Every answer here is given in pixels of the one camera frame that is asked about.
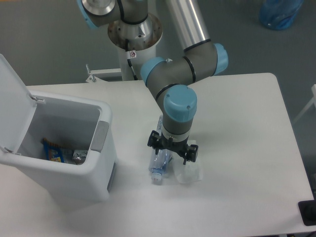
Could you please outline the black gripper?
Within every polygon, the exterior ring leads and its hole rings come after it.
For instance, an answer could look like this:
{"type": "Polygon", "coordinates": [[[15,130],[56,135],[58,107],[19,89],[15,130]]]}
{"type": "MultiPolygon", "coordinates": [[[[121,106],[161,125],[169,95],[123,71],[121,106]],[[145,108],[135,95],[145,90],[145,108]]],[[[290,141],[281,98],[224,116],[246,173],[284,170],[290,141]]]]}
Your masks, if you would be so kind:
{"type": "Polygon", "coordinates": [[[167,139],[163,135],[160,136],[157,131],[152,130],[149,135],[147,146],[152,147],[156,155],[163,148],[170,150],[179,156],[183,156],[183,165],[186,165],[187,162],[196,162],[198,156],[198,145],[189,145],[187,141],[188,138],[183,141],[176,141],[173,138],[167,139]]]}

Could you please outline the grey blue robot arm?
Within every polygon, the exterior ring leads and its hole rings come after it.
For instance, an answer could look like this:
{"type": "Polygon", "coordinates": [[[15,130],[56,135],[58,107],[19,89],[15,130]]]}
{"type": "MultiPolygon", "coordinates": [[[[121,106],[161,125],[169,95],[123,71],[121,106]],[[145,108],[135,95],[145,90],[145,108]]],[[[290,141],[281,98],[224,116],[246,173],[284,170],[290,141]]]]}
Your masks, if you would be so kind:
{"type": "Polygon", "coordinates": [[[148,146],[156,152],[172,151],[184,162],[196,161],[198,146],[188,144],[197,111],[197,95],[190,85],[228,66],[228,54],[211,41],[198,2],[166,1],[184,51],[173,61],[142,55],[162,37],[161,23],[148,11],[146,0],[79,0],[77,5],[90,28],[108,26],[111,42],[123,51],[123,78],[142,80],[162,111],[162,131],[151,132],[148,146]]]}

